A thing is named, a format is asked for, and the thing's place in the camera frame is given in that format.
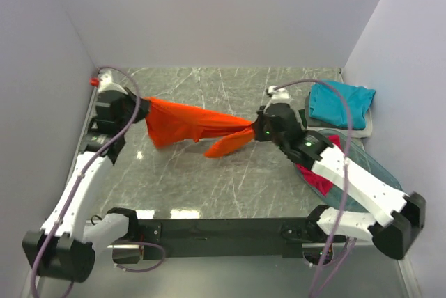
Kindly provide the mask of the orange t shirt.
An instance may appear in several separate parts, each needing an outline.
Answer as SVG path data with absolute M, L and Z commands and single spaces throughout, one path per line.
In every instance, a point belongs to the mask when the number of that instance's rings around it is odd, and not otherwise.
M 207 158 L 231 154 L 255 138 L 254 123 L 244 118 L 150 97 L 146 116 L 148 136 L 160 149 L 184 140 L 217 139 Z

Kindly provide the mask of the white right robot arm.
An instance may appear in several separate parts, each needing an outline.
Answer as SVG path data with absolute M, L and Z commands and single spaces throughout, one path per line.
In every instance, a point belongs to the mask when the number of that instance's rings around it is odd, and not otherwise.
M 318 206 L 307 218 L 306 234 L 320 242 L 330 233 L 372 242 L 384 255 L 403 259 L 426 219 L 426 200 L 419 193 L 395 189 L 344 158 L 343 151 L 319 132 L 303 130 L 287 103 L 262 106 L 254 123 L 256 139 L 273 142 L 300 165 L 345 191 L 366 211 L 341 212 Z

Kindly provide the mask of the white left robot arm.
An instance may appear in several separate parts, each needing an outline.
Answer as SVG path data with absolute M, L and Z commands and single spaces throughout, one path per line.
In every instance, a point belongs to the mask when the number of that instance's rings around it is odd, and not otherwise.
M 149 106 L 129 88 L 112 86 L 98 91 L 96 115 L 82 138 L 61 198 L 40 230 L 27 232 L 22 240 L 34 276 L 83 283 L 97 256 L 109 245 L 139 239 L 134 210 L 113 208 L 90 228 L 86 221 L 100 185 L 125 146 L 125 133 L 146 117 Z

